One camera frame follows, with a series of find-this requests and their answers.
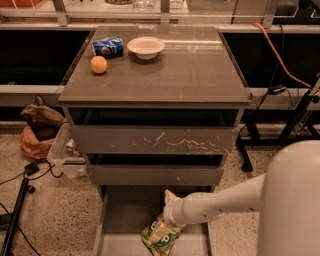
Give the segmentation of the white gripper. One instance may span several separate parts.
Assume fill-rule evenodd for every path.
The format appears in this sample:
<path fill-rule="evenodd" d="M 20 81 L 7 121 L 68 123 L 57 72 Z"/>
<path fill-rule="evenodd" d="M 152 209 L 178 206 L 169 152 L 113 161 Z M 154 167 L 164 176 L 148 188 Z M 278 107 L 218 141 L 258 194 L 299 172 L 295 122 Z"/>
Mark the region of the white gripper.
<path fill-rule="evenodd" d="M 165 206 L 163 209 L 164 221 L 158 221 L 154 225 L 149 241 L 151 243 L 168 242 L 170 240 L 170 234 L 173 231 L 172 227 L 184 228 L 186 223 L 180 220 L 181 217 L 181 203 L 182 199 L 177 197 L 170 190 L 165 191 Z"/>

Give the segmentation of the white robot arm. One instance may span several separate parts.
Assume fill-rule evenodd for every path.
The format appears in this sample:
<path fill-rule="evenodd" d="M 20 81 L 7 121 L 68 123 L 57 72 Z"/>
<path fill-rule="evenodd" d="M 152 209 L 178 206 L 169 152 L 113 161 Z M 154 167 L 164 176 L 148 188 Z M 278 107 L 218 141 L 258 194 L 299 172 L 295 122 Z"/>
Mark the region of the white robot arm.
<path fill-rule="evenodd" d="M 280 150 L 265 174 L 214 193 L 184 198 L 168 191 L 163 219 L 148 241 L 222 213 L 258 212 L 257 256 L 320 256 L 320 141 Z"/>

